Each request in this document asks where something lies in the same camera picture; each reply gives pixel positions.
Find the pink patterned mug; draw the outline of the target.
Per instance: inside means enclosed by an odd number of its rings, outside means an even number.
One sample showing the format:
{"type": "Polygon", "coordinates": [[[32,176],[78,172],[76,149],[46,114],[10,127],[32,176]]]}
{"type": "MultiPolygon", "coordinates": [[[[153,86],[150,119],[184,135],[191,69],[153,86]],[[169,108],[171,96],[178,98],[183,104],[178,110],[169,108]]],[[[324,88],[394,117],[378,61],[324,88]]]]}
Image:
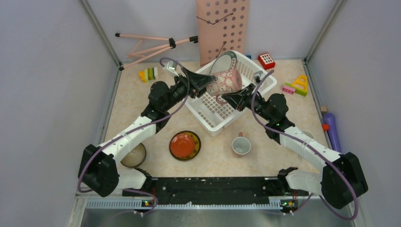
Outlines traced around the pink patterned mug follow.
{"type": "Polygon", "coordinates": [[[242,76],[237,69],[229,69],[226,71],[213,73],[215,80],[206,87],[207,93],[214,96],[216,101],[221,104],[227,104],[227,101],[222,101],[219,96],[238,92],[242,89],[242,76]]]}

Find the white plate green rim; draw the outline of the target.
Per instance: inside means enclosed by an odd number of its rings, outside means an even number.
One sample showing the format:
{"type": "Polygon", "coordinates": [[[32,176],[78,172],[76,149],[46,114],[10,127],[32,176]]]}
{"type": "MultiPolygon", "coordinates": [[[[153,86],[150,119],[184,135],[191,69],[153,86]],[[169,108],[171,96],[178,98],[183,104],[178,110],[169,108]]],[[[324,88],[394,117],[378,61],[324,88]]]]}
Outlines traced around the white plate green rim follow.
{"type": "Polygon", "coordinates": [[[237,65],[237,54],[234,51],[228,51],[221,54],[213,61],[209,69],[209,74],[234,69],[237,65]]]}

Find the brown ceramic bowl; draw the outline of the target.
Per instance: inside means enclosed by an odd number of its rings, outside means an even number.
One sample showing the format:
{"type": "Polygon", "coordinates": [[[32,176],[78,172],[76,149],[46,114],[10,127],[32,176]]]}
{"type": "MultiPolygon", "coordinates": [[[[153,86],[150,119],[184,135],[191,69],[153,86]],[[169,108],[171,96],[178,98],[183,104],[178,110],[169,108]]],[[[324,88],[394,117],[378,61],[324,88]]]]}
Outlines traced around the brown ceramic bowl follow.
{"type": "Polygon", "coordinates": [[[120,163],[127,168],[134,168],[141,165],[146,159],[147,150],[145,146],[140,143],[132,151],[130,151],[120,163]]]}

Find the light green mug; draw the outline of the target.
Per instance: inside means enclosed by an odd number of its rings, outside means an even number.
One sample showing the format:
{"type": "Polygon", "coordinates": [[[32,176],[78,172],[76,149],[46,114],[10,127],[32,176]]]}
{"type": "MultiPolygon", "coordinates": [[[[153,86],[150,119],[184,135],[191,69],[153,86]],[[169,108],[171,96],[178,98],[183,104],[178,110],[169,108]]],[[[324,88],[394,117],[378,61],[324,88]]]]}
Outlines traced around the light green mug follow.
{"type": "Polygon", "coordinates": [[[314,135],[311,132],[307,130],[302,130],[302,133],[308,136],[309,138],[314,139],[314,135]]]}

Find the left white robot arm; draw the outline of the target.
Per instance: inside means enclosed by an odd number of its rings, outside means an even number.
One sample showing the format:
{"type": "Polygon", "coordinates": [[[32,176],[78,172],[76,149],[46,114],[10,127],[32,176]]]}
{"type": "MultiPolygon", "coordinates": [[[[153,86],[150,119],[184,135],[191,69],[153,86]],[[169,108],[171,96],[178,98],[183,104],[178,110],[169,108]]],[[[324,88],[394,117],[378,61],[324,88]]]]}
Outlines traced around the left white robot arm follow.
{"type": "Polygon", "coordinates": [[[77,190],[96,192],[101,197],[110,195],[117,187],[117,163],[137,145],[161,131],[173,116],[168,111],[177,103],[185,104],[189,97],[201,97],[216,76],[192,72],[185,67],[183,74],[174,77],[175,84],[163,81],[152,84],[149,103],[140,116],[125,130],[101,145],[85,147],[78,172],[77,190]]]}

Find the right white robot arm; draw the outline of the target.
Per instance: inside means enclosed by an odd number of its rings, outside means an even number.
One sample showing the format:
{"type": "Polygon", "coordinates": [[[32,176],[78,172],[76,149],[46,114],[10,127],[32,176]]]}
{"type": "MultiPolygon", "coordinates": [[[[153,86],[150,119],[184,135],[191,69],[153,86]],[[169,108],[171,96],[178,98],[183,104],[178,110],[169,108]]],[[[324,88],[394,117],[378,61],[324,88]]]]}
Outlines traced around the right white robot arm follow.
{"type": "Polygon", "coordinates": [[[368,191],[368,185],[356,155],[339,153],[307,136],[286,116],[287,100],[283,94],[274,93],[264,99],[250,84],[239,92],[224,94],[222,99],[238,111],[246,108],[255,119],[265,119],[263,125],[268,137],[296,152],[319,173],[305,172],[291,167],[280,172],[278,191],[290,195],[294,190],[317,194],[336,209],[342,209],[368,191]]]}

